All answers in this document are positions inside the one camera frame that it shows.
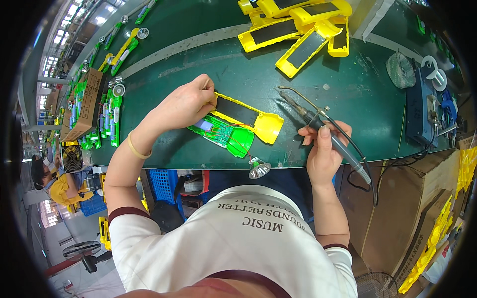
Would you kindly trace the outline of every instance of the yellow shirt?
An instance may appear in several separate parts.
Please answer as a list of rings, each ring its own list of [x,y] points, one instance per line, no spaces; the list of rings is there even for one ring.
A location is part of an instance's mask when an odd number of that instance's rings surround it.
[[[88,192],[86,189],[86,182],[83,182],[83,185],[81,189],[78,190],[78,193],[85,193],[84,197],[80,197],[79,195],[76,195],[73,198],[68,198],[66,195],[66,191],[68,190],[68,182],[66,180],[66,174],[61,175],[58,177],[58,179],[53,182],[53,184],[50,187],[50,196],[53,201],[55,201],[58,204],[67,206],[70,204],[77,203],[79,201],[86,201],[87,199],[91,198],[93,196],[92,192]]]

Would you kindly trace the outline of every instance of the fingernail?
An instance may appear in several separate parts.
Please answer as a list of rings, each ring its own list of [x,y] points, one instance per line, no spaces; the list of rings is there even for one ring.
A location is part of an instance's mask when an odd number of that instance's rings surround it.
[[[320,128],[320,137],[321,138],[327,138],[330,136],[330,129],[326,126],[322,126]]]

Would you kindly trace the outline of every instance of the green workbench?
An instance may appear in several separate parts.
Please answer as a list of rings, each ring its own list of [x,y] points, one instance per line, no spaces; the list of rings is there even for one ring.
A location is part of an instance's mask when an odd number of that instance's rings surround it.
[[[143,24],[134,25],[135,16],[121,28],[108,52],[116,53],[127,33],[146,27],[149,36],[128,56],[120,72],[144,57],[183,39],[215,29],[249,21],[235,1],[160,1]],[[302,92],[318,106],[328,105],[335,120],[353,127],[353,140],[368,161],[403,157],[422,147],[404,137],[403,114],[405,90],[396,88],[388,77],[385,62],[392,50],[361,40],[350,40],[350,55],[331,57],[326,48],[313,57],[293,78],[275,68],[275,62],[293,44],[283,41],[245,53],[237,38],[205,44],[146,67],[124,79],[120,118],[120,139],[125,140],[143,117],[176,87],[207,73],[219,93],[240,100],[285,119],[275,144],[255,138],[250,153],[277,167],[302,167],[309,146],[297,130],[305,125],[298,114],[284,104],[274,87],[286,85]],[[93,65],[98,68],[106,52],[102,48]],[[294,98],[307,106],[302,99]],[[448,142],[439,138],[440,150]],[[100,149],[92,149],[93,162],[108,165],[115,151],[103,139]],[[248,169],[248,158],[233,157],[221,148],[188,129],[163,134],[153,147],[146,168],[168,169]]]

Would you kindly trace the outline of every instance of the hair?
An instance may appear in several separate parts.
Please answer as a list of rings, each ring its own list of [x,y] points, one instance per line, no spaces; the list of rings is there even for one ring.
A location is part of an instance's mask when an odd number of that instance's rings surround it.
[[[37,159],[31,161],[31,178],[35,185],[35,189],[41,190],[43,189],[43,178],[48,175],[45,173],[43,168],[43,160]]]

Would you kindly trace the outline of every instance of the rubber band bracelet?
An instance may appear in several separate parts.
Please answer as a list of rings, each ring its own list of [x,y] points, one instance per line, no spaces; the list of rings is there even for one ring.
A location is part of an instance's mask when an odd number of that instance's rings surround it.
[[[147,159],[149,157],[151,157],[152,155],[152,149],[151,149],[151,152],[149,153],[149,155],[142,155],[140,154],[133,146],[133,143],[131,142],[131,133],[133,131],[130,131],[129,134],[127,135],[127,144],[129,145],[129,148],[131,149],[131,151],[134,153],[134,155],[136,155],[137,157],[139,157],[140,159]]]

